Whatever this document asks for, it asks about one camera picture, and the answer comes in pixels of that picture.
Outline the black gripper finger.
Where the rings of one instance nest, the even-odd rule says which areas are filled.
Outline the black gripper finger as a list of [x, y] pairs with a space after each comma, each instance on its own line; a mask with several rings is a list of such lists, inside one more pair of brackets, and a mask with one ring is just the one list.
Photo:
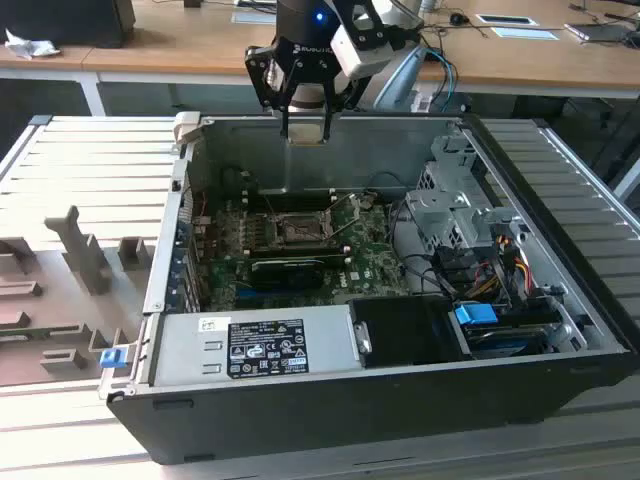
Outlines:
[[[289, 134], [289, 106], [296, 92], [296, 62], [292, 44], [271, 44], [267, 47], [249, 46], [245, 51], [245, 67], [259, 103], [281, 116], [281, 136]], [[277, 66], [282, 73], [280, 86], [275, 89], [268, 81], [269, 71]]]
[[324, 112], [322, 141], [327, 142], [331, 134], [333, 117], [344, 110], [353, 110], [357, 106], [372, 77], [366, 76], [348, 80], [346, 86], [337, 92], [335, 78], [338, 72], [335, 68], [330, 67], [327, 63], [319, 63], [318, 74], [321, 109]]

